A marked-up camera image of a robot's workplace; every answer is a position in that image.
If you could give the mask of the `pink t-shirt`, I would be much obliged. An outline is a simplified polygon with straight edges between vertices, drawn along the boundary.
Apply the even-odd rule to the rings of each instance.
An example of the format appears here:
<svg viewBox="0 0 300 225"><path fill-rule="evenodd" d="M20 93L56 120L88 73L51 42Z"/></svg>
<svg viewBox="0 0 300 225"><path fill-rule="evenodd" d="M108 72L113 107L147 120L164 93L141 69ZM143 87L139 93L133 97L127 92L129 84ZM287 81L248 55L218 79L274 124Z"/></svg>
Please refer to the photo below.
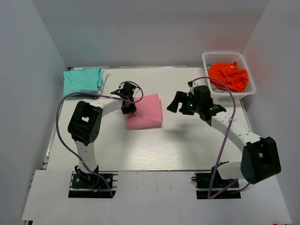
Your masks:
<svg viewBox="0 0 300 225"><path fill-rule="evenodd" d="M163 110L158 94L144 96L135 106L136 112L130 113L127 117L127 130L162 127Z"/></svg>

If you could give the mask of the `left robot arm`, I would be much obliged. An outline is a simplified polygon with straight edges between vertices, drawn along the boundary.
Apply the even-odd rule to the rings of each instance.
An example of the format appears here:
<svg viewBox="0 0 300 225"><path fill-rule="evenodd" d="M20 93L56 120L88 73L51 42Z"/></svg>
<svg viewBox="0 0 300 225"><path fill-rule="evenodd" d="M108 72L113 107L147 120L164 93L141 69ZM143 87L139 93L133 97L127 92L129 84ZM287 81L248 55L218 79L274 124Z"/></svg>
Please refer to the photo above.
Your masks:
<svg viewBox="0 0 300 225"><path fill-rule="evenodd" d="M99 135L101 120L116 110L121 110L123 114L136 112L134 103L136 89L136 85L123 82L119 89L111 92L108 98L100 99L96 105L84 101L76 105L67 130L75 142L80 157L75 171L83 177L83 182L88 187L94 187L99 182L94 142Z"/></svg>

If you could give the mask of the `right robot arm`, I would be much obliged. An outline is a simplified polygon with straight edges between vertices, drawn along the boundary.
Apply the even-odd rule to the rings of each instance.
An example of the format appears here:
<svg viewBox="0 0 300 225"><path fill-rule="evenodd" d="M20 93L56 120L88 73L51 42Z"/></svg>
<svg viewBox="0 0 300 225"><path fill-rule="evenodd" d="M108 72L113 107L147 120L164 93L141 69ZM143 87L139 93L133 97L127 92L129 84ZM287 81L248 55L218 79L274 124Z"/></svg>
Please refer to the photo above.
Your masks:
<svg viewBox="0 0 300 225"><path fill-rule="evenodd" d="M205 85L188 93L177 91L167 110L184 115L198 114L200 119L224 134L242 153L240 162L226 162L212 174L212 183L224 186L229 180L244 179L256 184L281 172L278 148L271 137L262 138L234 121L226 109L213 102Z"/></svg>

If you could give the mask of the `white folded cloth under teal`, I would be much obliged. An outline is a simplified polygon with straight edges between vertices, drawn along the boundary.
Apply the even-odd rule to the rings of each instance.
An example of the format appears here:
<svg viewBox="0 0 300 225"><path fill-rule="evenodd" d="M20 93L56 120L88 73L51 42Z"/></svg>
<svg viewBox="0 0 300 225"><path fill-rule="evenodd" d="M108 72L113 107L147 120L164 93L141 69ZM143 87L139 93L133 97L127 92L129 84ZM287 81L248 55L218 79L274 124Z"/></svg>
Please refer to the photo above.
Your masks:
<svg viewBox="0 0 300 225"><path fill-rule="evenodd" d="M90 76L88 92L102 94L109 75L110 74L107 72L107 70L94 70Z"/></svg>

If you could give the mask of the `grey cloth in basket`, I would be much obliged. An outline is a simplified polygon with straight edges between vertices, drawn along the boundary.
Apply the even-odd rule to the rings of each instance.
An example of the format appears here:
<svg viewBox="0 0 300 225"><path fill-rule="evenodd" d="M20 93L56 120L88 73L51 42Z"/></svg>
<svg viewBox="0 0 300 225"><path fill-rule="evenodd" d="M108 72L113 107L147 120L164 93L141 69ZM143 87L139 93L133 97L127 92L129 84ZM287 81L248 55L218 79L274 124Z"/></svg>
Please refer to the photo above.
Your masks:
<svg viewBox="0 0 300 225"><path fill-rule="evenodd" d="M210 91L212 94L220 96L229 96L230 94L234 93L232 91L228 91L227 89L218 88L212 83L210 84Z"/></svg>

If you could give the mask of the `folded teal t-shirt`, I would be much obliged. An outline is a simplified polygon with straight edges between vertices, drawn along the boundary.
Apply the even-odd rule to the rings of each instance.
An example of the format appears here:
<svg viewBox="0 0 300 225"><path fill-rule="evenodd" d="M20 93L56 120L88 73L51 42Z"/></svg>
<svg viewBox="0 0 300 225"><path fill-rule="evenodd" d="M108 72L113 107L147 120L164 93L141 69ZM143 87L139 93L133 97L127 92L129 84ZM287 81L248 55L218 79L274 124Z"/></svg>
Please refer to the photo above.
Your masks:
<svg viewBox="0 0 300 225"><path fill-rule="evenodd" d="M97 93L103 84L103 70L96 68L80 68L64 72L63 95L74 92Z"/></svg>

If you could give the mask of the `white plastic basket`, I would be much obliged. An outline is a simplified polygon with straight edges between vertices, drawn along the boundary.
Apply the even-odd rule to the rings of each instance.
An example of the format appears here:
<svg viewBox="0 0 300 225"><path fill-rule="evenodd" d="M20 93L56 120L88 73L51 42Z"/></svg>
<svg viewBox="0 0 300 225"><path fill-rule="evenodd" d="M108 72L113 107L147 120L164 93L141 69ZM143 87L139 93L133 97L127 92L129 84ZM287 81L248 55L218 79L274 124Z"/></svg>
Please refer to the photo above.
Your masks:
<svg viewBox="0 0 300 225"><path fill-rule="evenodd" d="M205 52L202 54L208 87L213 99L242 99L256 92L247 63L239 52Z"/></svg>

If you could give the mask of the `orange t-shirt in basket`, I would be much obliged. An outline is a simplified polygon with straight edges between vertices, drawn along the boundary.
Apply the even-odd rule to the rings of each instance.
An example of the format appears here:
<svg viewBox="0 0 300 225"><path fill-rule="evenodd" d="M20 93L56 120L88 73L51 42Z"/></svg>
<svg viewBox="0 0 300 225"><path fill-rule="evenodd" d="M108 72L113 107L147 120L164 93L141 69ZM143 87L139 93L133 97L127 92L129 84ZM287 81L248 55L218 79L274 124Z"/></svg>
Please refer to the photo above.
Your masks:
<svg viewBox="0 0 300 225"><path fill-rule="evenodd" d="M249 81L247 70L239 69L237 62L215 63L208 69L208 75L237 93L244 92Z"/></svg>

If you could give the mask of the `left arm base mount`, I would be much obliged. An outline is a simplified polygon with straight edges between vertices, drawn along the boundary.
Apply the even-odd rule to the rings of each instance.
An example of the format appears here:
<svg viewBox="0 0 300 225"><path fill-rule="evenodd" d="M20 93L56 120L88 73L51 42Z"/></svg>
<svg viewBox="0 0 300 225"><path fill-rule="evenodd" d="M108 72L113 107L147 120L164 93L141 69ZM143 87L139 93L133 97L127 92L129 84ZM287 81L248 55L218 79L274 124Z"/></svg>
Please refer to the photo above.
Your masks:
<svg viewBox="0 0 300 225"><path fill-rule="evenodd" d="M68 198L111 199L118 185L118 172L103 172L105 181L90 173L82 172L78 166L72 172Z"/></svg>

